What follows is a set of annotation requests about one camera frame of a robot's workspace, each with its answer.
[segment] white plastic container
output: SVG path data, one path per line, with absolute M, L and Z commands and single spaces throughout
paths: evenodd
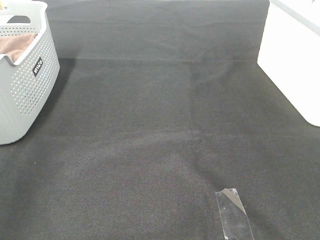
M 2 2 L 0 15 L 27 16 L 30 23 L 0 23 L 0 38 L 37 33 L 16 62 L 0 54 L 0 144 L 22 138 L 44 106 L 60 69 L 46 15 L 40 1 Z
M 320 0 L 270 0 L 257 63 L 320 126 Z

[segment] adhesive tape piece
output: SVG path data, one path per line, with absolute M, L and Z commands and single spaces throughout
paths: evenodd
M 249 219 L 235 188 L 215 193 L 225 240 L 254 240 Z

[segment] black carpet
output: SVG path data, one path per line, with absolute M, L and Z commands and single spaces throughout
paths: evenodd
M 320 128 L 257 65 L 268 1 L 47 0 L 60 62 L 0 146 L 1 240 L 318 240 Z

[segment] white box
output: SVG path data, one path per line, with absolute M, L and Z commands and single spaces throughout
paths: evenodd
M 257 63 L 320 126 L 320 0 L 270 0 Z

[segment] gray laundry basket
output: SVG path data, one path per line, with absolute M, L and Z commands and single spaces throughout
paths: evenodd
M 0 54 L 0 145 L 22 138 L 44 106 L 60 69 L 41 1 L 2 2 L 0 15 L 27 16 L 30 23 L 0 25 L 0 38 L 37 33 L 16 62 Z

